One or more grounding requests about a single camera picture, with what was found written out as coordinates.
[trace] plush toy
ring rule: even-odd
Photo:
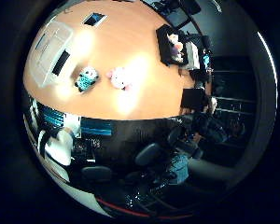
[[[124,91],[131,89],[132,80],[124,67],[116,67],[106,74],[111,79],[112,85]]]
[[[173,44],[171,48],[172,58],[180,63],[183,62],[182,56],[184,55],[181,50],[184,48],[183,43],[178,41],[178,35],[167,35],[169,41]]]
[[[89,87],[94,85],[98,78],[99,75],[96,70],[93,67],[87,66],[80,72],[75,82],[75,86],[79,91],[86,91]]]

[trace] desk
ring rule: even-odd
[[[92,12],[107,18],[98,27],[83,24]],[[59,84],[45,88],[37,87],[26,64],[24,86],[38,102],[97,119],[155,119],[179,114],[184,78],[178,75],[177,66],[160,62],[156,30],[166,21],[154,10],[141,1],[85,1],[55,20],[74,30],[67,46],[70,57],[59,75]],[[80,94],[74,80],[88,64],[99,72],[100,79],[91,90]],[[133,91],[115,89],[105,76],[117,66],[133,70]]]

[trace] orange tabletop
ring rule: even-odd
[[[107,17],[97,27],[83,24],[92,12]],[[176,65],[167,67],[160,61],[156,30],[166,21],[154,10],[141,1],[85,1],[58,14],[54,20],[74,31],[67,47],[70,57],[59,81],[44,88],[36,85],[33,71],[26,64],[24,86],[38,102],[97,119],[156,119],[179,114],[187,77],[178,74]],[[100,78],[93,88],[80,93],[74,80],[87,65],[93,66]],[[105,75],[117,66],[130,71],[130,91],[114,88]]]

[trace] black chair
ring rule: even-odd
[[[161,147],[157,143],[152,143],[143,148],[135,157],[135,163],[139,166],[147,166],[160,154]]]
[[[180,0],[180,5],[190,15],[195,15],[202,10],[195,0]]]
[[[91,182],[105,182],[112,178],[112,170],[106,166],[88,166],[81,169],[83,177]]]
[[[204,108],[204,98],[205,91],[204,89],[184,89],[182,98],[181,98],[181,106],[182,108],[192,109],[195,112],[201,112]]]

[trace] small object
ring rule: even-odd
[[[110,78],[112,85],[123,91],[128,91],[132,86],[131,77],[124,67],[116,67],[106,74]]]
[[[98,78],[99,75],[97,71],[93,67],[87,66],[80,72],[75,82],[75,86],[80,92],[84,92],[93,86]]]

